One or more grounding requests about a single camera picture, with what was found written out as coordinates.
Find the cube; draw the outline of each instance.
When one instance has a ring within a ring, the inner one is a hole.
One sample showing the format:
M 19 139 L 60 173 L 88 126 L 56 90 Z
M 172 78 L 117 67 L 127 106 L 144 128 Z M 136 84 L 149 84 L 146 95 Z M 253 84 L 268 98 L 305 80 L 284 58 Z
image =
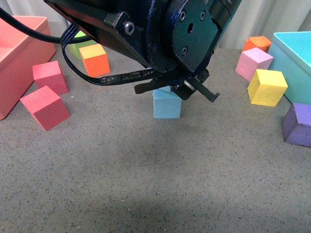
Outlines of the cube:
M 110 72 L 107 53 L 100 44 L 79 48 L 87 74 L 97 77 Z
M 259 48 L 264 52 L 268 52 L 271 46 L 271 41 L 265 36 L 253 36 L 248 38 L 242 51 L 247 51 L 253 48 Z
M 287 87 L 282 72 L 257 69 L 247 90 L 251 104 L 275 107 Z
M 56 94 L 69 92 L 58 61 L 33 66 L 34 81 L 39 88 L 48 86 Z
M 84 32 L 79 31 L 74 38 L 79 38 L 79 37 L 83 37 L 83 36 L 85 36 Z M 77 43 L 77 44 L 69 44 L 68 48 L 69 48 L 69 51 L 71 52 L 71 54 L 73 56 L 75 56 L 76 58 L 81 60 L 82 57 L 81 57 L 79 48 L 83 48 L 83 47 L 90 46 L 90 45 L 94 45 L 93 40 L 89 40 L 89 41 Z
M 182 100 L 169 86 L 154 90 L 154 118 L 180 118 Z
M 282 121 L 284 141 L 311 147 L 311 105 L 293 103 Z
M 20 101 L 46 131 L 70 116 L 62 99 L 48 86 L 22 97 Z
M 268 69 L 272 60 L 273 56 L 253 48 L 242 52 L 235 71 L 250 82 L 256 69 Z

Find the pink bin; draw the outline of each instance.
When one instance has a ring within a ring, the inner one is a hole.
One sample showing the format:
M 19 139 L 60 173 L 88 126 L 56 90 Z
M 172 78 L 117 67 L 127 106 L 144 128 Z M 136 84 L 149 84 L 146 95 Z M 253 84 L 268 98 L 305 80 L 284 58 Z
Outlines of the pink bin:
M 14 16 L 18 21 L 51 35 L 46 17 Z M 55 45 L 33 39 L 0 19 L 0 120 L 14 108 L 33 83 L 33 66 L 48 62 Z

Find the green block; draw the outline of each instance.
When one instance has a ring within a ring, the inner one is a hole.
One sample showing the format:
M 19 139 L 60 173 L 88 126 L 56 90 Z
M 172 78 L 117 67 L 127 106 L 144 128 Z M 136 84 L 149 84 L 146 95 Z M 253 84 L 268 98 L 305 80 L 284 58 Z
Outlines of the green block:
M 85 36 L 84 32 L 79 31 L 74 38 L 78 38 L 78 37 L 82 37 L 82 36 Z M 83 43 L 78 43 L 78 44 L 70 44 L 70 45 L 68 45 L 68 47 L 69 47 L 69 51 L 71 52 L 71 54 L 73 56 L 75 56 L 76 58 L 82 60 L 79 48 L 90 46 L 90 45 L 94 45 L 94 41 L 93 40 L 86 41 L 86 42 L 83 42 Z

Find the cyan bin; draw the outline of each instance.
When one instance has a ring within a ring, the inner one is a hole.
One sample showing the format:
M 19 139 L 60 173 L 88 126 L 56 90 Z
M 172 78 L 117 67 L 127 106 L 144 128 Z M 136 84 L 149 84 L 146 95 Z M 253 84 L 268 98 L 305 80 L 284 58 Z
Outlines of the cyan bin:
M 269 69 L 282 71 L 291 103 L 311 104 L 311 32 L 275 33 Z

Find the red block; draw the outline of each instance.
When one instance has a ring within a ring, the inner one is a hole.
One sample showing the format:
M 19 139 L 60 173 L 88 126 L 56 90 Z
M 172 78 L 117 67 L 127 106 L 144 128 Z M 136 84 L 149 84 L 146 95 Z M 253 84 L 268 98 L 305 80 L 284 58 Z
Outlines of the red block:
M 69 92 L 58 61 L 33 66 L 33 73 L 39 88 L 48 86 L 58 95 Z
M 20 101 L 46 131 L 70 116 L 62 99 L 48 86 L 24 96 Z

